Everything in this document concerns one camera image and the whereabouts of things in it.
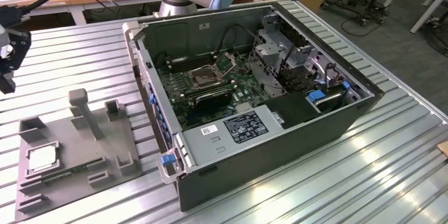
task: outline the aluminum table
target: aluminum table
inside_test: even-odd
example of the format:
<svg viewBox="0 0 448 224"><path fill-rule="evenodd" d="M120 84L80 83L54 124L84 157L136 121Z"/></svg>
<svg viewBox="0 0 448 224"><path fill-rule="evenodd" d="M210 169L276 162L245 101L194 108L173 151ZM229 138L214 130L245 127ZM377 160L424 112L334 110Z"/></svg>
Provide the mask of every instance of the aluminum table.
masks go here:
<svg viewBox="0 0 448 224"><path fill-rule="evenodd" d="M69 116L68 90L89 107L125 104L144 176L25 223L445 223L448 163L436 148L446 116L296 1L278 0L316 35L386 92L341 138L188 212L160 180L158 152L132 75L125 20L33 32L16 72L17 91L0 96L0 223L13 223L18 120Z"/></svg>

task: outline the green circuit board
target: green circuit board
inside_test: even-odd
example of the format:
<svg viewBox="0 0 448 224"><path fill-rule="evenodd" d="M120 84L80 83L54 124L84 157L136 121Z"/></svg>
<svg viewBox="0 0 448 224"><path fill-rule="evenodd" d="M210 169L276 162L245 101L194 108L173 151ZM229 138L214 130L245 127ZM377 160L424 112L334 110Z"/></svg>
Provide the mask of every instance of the green circuit board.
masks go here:
<svg viewBox="0 0 448 224"><path fill-rule="evenodd" d="M268 93L245 64L246 59L237 55L234 57L234 67L232 68L230 59L220 56L216 60L216 68L224 74L230 68L232 70L221 78L222 85L217 88L208 89L198 95L188 96L186 93L194 91L194 83L188 71L180 73L169 73L166 69L157 70L158 77L170 100L170 104L184 130L192 129L208 122L225 118L237 114L236 106L248 103L253 108L269 99ZM230 90L232 100L228 105L220 107L206 113L192 113L194 99L206 93Z"/></svg>

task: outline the white sticker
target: white sticker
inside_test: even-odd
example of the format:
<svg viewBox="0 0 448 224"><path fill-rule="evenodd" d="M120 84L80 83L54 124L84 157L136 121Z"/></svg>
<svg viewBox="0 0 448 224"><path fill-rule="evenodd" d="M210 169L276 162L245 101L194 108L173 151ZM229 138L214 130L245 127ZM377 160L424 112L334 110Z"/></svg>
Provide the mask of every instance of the white sticker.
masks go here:
<svg viewBox="0 0 448 224"><path fill-rule="evenodd" d="M205 128L201 128L201 132L202 132L204 136L208 135L208 134L210 134L210 133L213 133L214 131L217 131L216 125L210 125L210 126L208 126Z"/></svg>
<svg viewBox="0 0 448 224"><path fill-rule="evenodd" d="M54 6L54 5L65 5L65 2L50 2L50 3L44 3L41 6Z"/></svg>

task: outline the computer case side panel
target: computer case side panel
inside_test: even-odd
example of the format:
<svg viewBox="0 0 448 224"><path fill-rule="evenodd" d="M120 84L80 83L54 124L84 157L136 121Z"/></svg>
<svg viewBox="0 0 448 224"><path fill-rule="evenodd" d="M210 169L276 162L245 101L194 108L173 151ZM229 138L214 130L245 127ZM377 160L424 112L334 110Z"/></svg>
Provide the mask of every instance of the computer case side panel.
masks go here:
<svg viewBox="0 0 448 224"><path fill-rule="evenodd" d="M377 94L245 152L177 178L181 211L192 209L334 141L381 97L382 94Z"/></svg>

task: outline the blue latch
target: blue latch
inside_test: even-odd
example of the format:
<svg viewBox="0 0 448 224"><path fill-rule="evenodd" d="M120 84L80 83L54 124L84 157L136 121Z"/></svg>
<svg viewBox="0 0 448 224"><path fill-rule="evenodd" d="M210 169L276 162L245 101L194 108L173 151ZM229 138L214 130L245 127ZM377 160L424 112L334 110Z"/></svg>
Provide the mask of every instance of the blue latch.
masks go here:
<svg viewBox="0 0 448 224"><path fill-rule="evenodd" d="M149 104L154 104L156 103L156 96L153 95L153 93L149 95Z"/></svg>
<svg viewBox="0 0 448 224"><path fill-rule="evenodd" d="M350 85L349 85L349 83L346 81L342 82L342 87L344 87L344 89L349 89L350 88Z"/></svg>
<svg viewBox="0 0 448 224"><path fill-rule="evenodd" d="M308 94L308 99L310 100L310 102L314 102L316 100L318 100L324 97L325 97L325 94L322 93L321 90L314 90L314 91L309 92L309 94Z"/></svg>
<svg viewBox="0 0 448 224"><path fill-rule="evenodd" d="M174 156L174 154L166 154L166 155L161 156L161 164L164 166L170 165L174 162L176 162L176 156Z"/></svg>

